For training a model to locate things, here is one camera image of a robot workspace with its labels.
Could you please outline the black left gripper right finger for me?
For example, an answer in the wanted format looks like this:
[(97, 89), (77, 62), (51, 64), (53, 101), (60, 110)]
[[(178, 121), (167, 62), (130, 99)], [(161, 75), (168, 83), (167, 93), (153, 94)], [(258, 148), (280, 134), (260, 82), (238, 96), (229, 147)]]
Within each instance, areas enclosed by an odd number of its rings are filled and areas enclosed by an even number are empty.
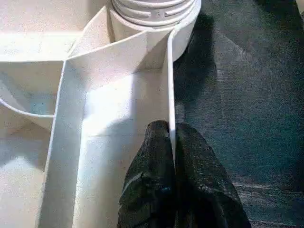
[(249, 228), (224, 166), (198, 130), (176, 124), (176, 181), (180, 228)]

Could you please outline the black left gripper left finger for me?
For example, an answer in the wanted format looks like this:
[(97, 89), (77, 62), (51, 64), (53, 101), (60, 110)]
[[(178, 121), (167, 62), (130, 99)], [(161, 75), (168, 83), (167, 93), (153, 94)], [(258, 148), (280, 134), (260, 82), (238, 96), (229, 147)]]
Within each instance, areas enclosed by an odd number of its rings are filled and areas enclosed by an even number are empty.
[(176, 183), (168, 123), (148, 124), (124, 179), (117, 227), (172, 228)]

